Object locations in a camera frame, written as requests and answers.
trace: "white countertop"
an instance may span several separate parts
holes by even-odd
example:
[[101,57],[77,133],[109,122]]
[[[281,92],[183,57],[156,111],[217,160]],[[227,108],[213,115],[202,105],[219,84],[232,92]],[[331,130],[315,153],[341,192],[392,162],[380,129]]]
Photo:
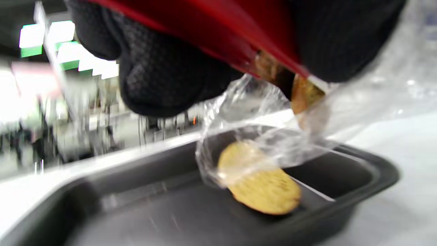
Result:
[[[411,246],[437,242],[437,112],[369,126],[347,144],[394,162],[402,173],[393,187],[364,201],[349,226],[324,246]],[[73,166],[0,183],[0,239],[60,185],[123,165],[169,146],[193,141],[183,135],[142,148],[81,161]]]

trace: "red fabric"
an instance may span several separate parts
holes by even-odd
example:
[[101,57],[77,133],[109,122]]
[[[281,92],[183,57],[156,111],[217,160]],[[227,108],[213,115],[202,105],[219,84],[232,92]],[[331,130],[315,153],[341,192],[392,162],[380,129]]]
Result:
[[265,50],[304,77],[284,0],[90,0],[176,36],[235,68],[253,73]]

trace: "green light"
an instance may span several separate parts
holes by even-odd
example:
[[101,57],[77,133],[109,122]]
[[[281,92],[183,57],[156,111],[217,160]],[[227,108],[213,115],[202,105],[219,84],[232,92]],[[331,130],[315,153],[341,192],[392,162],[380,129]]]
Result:
[[42,45],[21,49],[21,57],[36,56],[41,54],[42,54]]

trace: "black glove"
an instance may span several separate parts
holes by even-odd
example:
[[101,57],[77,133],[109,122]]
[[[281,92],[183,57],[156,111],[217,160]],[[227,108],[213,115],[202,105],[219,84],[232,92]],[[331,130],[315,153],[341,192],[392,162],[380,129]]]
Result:
[[[377,55],[405,1],[289,1],[303,65],[328,82],[349,80]],[[174,116],[220,95],[242,75],[197,47],[120,13],[82,0],[66,4],[81,44],[99,58],[118,60],[121,96],[138,114]],[[284,93],[289,97],[291,90]]]

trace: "fluorescent light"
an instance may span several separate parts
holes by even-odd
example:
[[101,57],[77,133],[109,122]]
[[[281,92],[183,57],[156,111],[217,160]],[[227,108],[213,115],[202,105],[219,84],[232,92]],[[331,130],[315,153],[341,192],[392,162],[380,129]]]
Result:
[[84,50],[83,56],[79,60],[79,68],[77,70],[81,72],[81,71],[93,69],[94,65],[97,62],[97,59],[98,58],[93,56],[87,50]]
[[93,68],[93,76],[103,74],[104,72],[107,72],[109,69],[114,69],[116,64],[117,64],[116,61],[107,61],[97,58],[97,62]]
[[112,77],[118,76],[119,65],[116,63],[112,63],[110,66],[107,66],[105,70],[102,72],[101,79],[108,79]]
[[68,42],[73,40],[75,25],[72,21],[57,21],[50,25],[48,40],[50,43]]
[[61,44],[58,51],[58,63],[80,60],[85,48],[77,42]]
[[20,48],[42,46],[44,42],[44,26],[42,24],[25,25],[20,31]]

